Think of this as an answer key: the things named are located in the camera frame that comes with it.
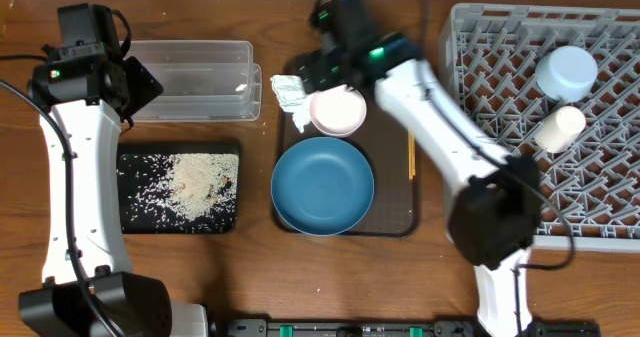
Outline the pink bowl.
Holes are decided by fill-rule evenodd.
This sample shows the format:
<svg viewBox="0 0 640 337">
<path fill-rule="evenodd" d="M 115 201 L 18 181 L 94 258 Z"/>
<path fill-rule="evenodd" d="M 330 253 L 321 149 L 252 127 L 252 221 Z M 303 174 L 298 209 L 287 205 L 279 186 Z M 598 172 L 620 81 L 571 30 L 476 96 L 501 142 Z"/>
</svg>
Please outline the pink bowl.
<svg viewBox="0 0 640 337">
<path fill-rule="evenodd" d="M 366 115 L 364 97 L 346 85 L 316 92 L 311 97 L 311 122 L 327 136 L 347 137 L 353 134 L 364 123 Z"/>
</svg>

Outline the dark blue plate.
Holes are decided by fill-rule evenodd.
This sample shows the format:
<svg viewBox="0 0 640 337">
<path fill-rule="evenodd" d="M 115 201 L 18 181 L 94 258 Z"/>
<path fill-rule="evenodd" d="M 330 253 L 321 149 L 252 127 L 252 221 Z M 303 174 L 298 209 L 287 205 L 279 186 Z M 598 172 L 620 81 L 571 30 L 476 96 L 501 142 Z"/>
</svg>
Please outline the dark blue plate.
<svg viewBox="0 0 640 337">
<path fill-rule="evenodd" d="M 277 161 L 271 200 L 294 230 L 314 236 L 344 233 L 369 211 L 375 196 L 373 170 L 352 144 L 314 137 L 290 147 Z"/>
</svg>

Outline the light blue bowl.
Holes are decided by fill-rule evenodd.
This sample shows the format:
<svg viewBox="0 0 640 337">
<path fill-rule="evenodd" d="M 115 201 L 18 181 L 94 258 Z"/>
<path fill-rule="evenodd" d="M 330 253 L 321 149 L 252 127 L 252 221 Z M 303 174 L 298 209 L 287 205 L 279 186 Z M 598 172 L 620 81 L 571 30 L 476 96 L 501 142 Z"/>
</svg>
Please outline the light blue bowl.
<svg viewBox="0 0 640 337">
<path fill-rule="evenodd" d="M 576 46 L 563 46 L 543 57 L 537 64 L 536 83 L 549 98 L 578 102 L 589 94 L 597 75 L 595 58 Z"/>
</svg>

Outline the cream plastic cup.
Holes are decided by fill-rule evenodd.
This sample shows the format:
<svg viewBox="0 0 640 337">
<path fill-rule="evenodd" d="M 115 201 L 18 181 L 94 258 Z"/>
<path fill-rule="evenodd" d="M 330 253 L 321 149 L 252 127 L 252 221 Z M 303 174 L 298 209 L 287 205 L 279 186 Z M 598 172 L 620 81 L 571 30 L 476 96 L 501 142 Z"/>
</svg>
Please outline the cream plastic cup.
<svg viewBox="0 0 640 337">
<path fill-rule="evenodd" d="M 534 141 L 549 153 L 561 153 L 570 147 L 585 127 L 586 117 L 580 109 L 563 106 L 542 121 Z"/>
</svg>

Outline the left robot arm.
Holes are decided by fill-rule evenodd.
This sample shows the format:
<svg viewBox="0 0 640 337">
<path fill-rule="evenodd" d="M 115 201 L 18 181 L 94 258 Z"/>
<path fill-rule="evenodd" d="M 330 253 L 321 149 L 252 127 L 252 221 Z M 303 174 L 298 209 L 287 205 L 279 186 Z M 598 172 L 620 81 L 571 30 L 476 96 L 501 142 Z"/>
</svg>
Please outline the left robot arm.
<svg viewBox="0 0 640 337">
<path fill-rule="evenodd" d="M 206 336 L 206 309 L 173 302 L 132 271 L 121 230 L 116 152 L 122 121 L 161 85 L 127 42 L 74 40 L 42 57 L 29 91 L 48 151 L 50 235 L 40 288 L 19 313 L 39 336 Z"/>
</svg>

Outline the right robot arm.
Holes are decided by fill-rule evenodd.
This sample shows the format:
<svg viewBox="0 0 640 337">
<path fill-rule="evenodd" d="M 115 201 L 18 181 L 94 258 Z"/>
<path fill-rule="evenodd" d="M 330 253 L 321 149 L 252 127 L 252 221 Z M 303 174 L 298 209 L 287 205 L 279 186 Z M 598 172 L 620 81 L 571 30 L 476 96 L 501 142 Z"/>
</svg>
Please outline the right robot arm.
<svg viewBox="0 0 640 337">
<path fill-rule="evenodd" d="M 559 270 L 575 255 L 555 264 L 529 261 L 542 209 L 552 205 L 539 190 L 537 162 L 509 153 L 453 101 L 425 57 L 424 34 L 418 42 L 383 34 L 363 0 L 315 0 L 309 23 L 322 46 L 299 59 L 306 91 L 351 87 L 413 134 L 450 190 L 447 233 L 474 267 L 481 329 L 489 336 L 533 332 L 527 271 Z"/>
</svg>

